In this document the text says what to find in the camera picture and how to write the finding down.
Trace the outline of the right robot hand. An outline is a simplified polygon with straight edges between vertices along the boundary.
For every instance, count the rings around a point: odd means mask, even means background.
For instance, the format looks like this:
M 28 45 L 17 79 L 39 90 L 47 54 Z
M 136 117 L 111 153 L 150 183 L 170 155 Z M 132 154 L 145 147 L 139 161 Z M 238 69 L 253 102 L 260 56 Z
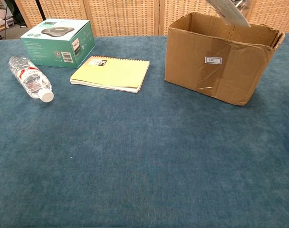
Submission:
M 256 0 L 232 0 L 234 6 L 249 20 L 256 4 Z

